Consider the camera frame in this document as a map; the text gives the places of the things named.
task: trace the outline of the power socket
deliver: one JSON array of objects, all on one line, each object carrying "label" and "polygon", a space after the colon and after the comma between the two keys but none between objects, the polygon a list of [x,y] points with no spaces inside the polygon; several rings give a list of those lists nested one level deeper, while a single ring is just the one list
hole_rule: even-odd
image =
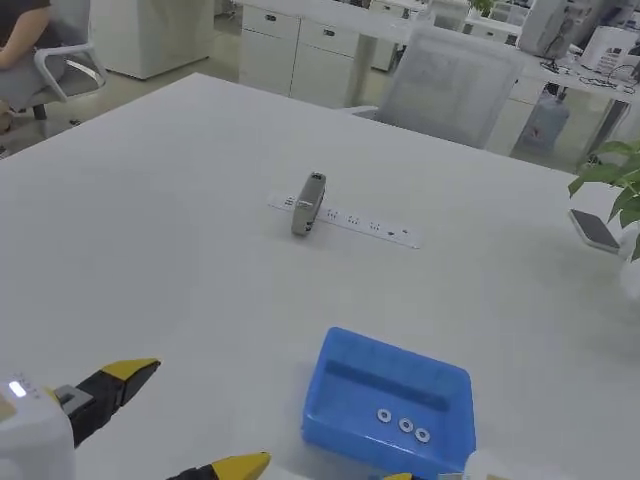
[{"label": "power socket", "polygon": [[[291,195],[273,194],[269,197],[269,206],[287,212],[293,212],[296,197]],[[411,248],[420,248],[421,236],[413,229],[406,226],[398,226],[392,223],[371,220],[362,215],[346,212],[342,209],[327,207],[322,204],[318,211],[316,221],[329,223],[346,228],[354,232],[363,233],[372,237],[387,240]]]}]

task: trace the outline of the blue tray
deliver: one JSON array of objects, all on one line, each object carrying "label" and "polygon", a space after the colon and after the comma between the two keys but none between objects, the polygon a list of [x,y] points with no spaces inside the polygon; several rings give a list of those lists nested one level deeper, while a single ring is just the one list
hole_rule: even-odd
[{"label": "blue tray", "polygon": [[[378,410],[391,421],[378,420]],[[408,418],[414,432],[400,430]],[[416,428],[431,434],[419,442]],[[341,328],[327,333],[307,392],[305,441],[389,473],[437,480],[475,450],[469,374]]]}]

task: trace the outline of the white office chair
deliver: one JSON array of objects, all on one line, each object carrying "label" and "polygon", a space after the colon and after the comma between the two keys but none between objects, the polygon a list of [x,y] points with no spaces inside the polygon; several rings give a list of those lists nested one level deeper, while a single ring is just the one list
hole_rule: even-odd
[{"label": "white office chair", "polygon": [[380,108],[345,111],[482,149],[523,67],[512,47],[419,26]]},{"label": "white office chair", "polygon": [[[36,126],[44,138],[59,133],[67,126],[55,125],[47,119],[45,105],[67,102],[72,98],[93,93],[106,83],[107,73],[95,55],[90,34],[91,0],[53,0],[51,23],[62,40],[62,46],[43,48],[36,52],[36,67],[47,87],[36,93],[27,108],[33,110]],[[47,58],[64,57],[67,68],[60,80],[56,80],[47,68]],[[5,145],[24,136],[27,128],[14,128],[0,136],[0,145]],[[0,158],[10,152],[0,152]]]}]

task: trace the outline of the floor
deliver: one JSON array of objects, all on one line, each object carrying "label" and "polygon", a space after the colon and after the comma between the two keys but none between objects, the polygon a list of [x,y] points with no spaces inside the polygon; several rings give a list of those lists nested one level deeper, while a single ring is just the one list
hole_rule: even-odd
[{"label": "floor", "polygon": [[[79,98],[68,104],[50,106],[48,108],[50,118],[59,121],[60,124],[68,124],[70,119],[87,121],[194,72],[237,82],[241,15],[242,10],[239,9],[235,16],[216,17],[215,37],[210,58],[146,81],[109,74],[107,85],[98,94]],[[389,74],[371,70],[360,103],[378,105],[389,80]],[[582,160],[588,138],[602,117],[606,102],[598,101],[581,92],[570,91],[566,105],[571,111],[571,116],[553,152],[541,153],[515,149],[512,157],[548,168],[574,172]],[[37,141],[36,136],[31,136],[29,140],[14,141],[9,148],[15,152]]]}]

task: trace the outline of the green plant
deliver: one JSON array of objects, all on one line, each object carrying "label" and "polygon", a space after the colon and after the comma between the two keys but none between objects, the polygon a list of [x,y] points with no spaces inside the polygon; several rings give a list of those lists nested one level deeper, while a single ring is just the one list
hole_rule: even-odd
[{"label": "green plant", "polygon": [[[591,158],[602,153],[617,153],[625,157],[622,166],[600,164],[587,168],[569,185],[569,195],[582,188],[585,183],[606,183],[622,188],[620,195],[613,202],[609,221],[620,215],[622,228],[640,220],[640,140],[632,143],[607,142],[591,154]],[[636,240],[636,247],[631,261],[640,258],[640,235]]]},{"label": "green plant", "polygon": [[486,17],[491,13],[494,1],[495,0],[469,0],[469,4]]}]

